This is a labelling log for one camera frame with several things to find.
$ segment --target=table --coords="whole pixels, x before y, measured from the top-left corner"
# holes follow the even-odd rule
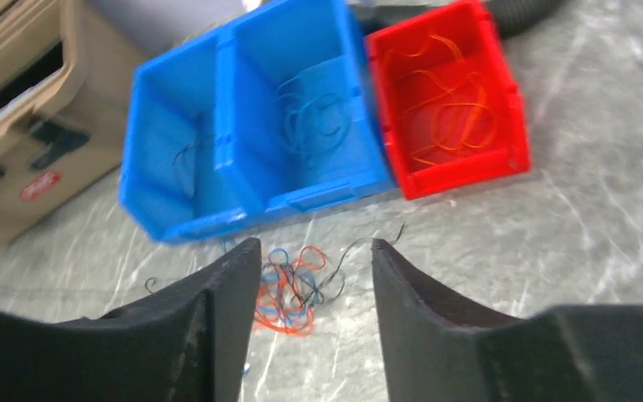
[[[527,104],[534,168],[417,201],[399,191],[237,234],[265,251],[313,244],[336,261],[393,238],[438,281],[499,311],[643,303],[643,1],[573,0],[506,43]],[[0,309],[47,322],[98,317],[222,254],[217,240],[150,242],[116,202],[118,174],[0,249]],[[385,401],[368,247],[312,336],[254,332],[243,401]]]

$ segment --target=black latch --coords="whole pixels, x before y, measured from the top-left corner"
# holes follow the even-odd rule
[[[31,170],[44,170],[66,153],[75,151],[90,140],[87,134],[41,118],[34,118],[29,122],[28,134],[45,144],[45,147],[28,161]]]

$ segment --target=red plastic container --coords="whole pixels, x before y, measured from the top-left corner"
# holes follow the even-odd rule
[[[526,172],[522,98],[479,0],[367,37],[383,143],[405,198]]]

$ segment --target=marble countertop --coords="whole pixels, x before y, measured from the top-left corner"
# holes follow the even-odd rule
[[[336,262],[392,239],[438,281],[499,311],[643,303],[643,0],[573,0],[505,43],[527,106],[531,173],[417,201],[395,190],[237,234],[265,251],[314,244]],[[98,317],[222,255],[211,240],[153,244],[116,202],[112,173],[0,248],[0,309],[46,322]],[[253,332],[243,401],[385,401],[367,246],[314,333]]]

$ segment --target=marble table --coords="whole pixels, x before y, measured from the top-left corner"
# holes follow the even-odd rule
[[[384,193],[237,234],[264,250],[314,244],[336,261],[393,238],[438,281],[520,317],[555,303],[643,303],[643,0],[573,0],[506,43],[527,105],[534,169],[408,202]],[[217,240],[153,244],[116,202],[118,173],[0,248],[0,309],[98,317],[222,254]],[[314,333],[253,332],[243,401],[385,401],[368,247]]]

